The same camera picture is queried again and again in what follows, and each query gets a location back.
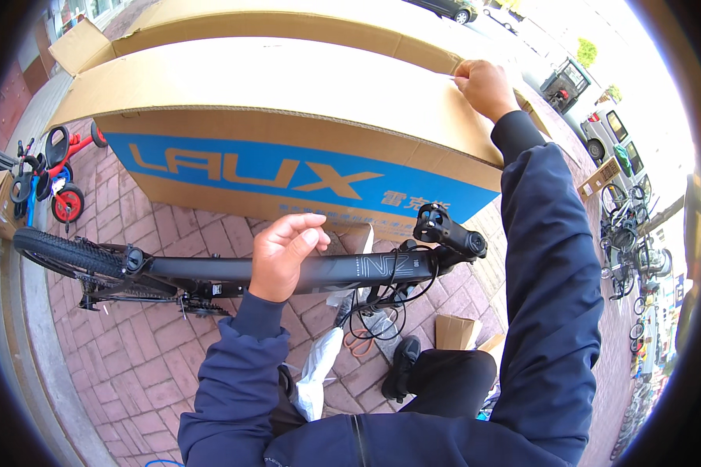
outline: hand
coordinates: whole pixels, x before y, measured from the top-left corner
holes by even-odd
[[[314,248],[326,250],[329,237],[320,214],[289,214],[255,237],[249,290],[269,302],[285,302],[299,282],[301,262]]]
[[[520,109],[504,67],[485,60],[467,60],[454,71],[454,82],[476,112],[492,122]]]

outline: zipper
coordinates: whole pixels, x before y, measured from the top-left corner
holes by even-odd
[[[368,460],[368,451],[366,450],[366,441],[363,435],[363,423],[358,416],[350,416],[350,424],[353,427],[353,435],[356,441],[356,455],[358,456],[359,467],[370,467],[371,462]]]

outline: navy blue jacket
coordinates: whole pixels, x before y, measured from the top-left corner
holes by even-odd
[[[603,301],[587,214],[554,144],[529,116],[502,117],[509,331],[490,421],[418,413],[334,416],[273,438],[276,367],[289,354],[283,304],[244,295],[200,367],[179,446],[201,465],[571,465],[588,441]],[[364,453],[365,463],[359,453]]]

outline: black car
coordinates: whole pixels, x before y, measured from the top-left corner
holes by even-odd
[[[463,25],[474,21],[477,17],[476,6],[467,0],[406,0],[413,5],[418,5],[431,10],[440,16],[452,18]]]

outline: black pants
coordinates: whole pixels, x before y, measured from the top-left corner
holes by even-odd
[[[407,390],[416,398],[400,412],[475,418],[494,382],[495,361],[486,352],[425,350],[412,366],[407,381]],[[271,413],[275,436],[306,423],[291,404],[284,386],[279,385],[278,395],[278,406]]]

